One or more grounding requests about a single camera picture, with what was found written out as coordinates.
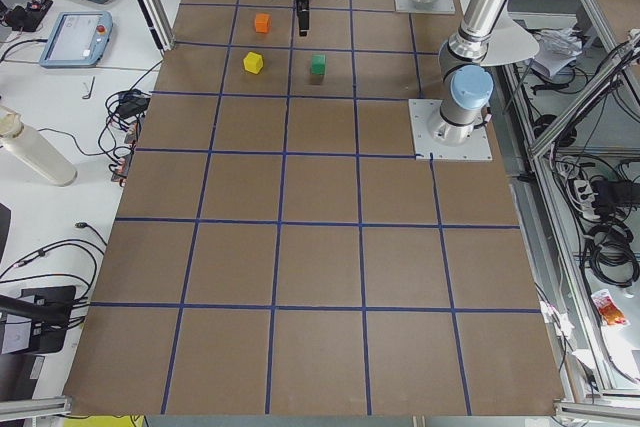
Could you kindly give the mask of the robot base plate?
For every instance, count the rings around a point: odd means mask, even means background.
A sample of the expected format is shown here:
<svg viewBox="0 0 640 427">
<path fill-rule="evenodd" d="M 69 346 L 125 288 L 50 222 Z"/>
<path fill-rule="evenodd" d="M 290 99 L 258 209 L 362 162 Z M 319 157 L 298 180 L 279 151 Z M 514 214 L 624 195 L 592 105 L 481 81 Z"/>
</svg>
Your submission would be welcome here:
<svg viewBox="0 0 640 427">
<path fill-rule="evenodd" d="M 440 99 L 410 99 L 409 117 L 417 160 L 490 162 L 491 147 L 482 111 L 467 126 L 453 126 L 441 117 Z"/>
</svg>

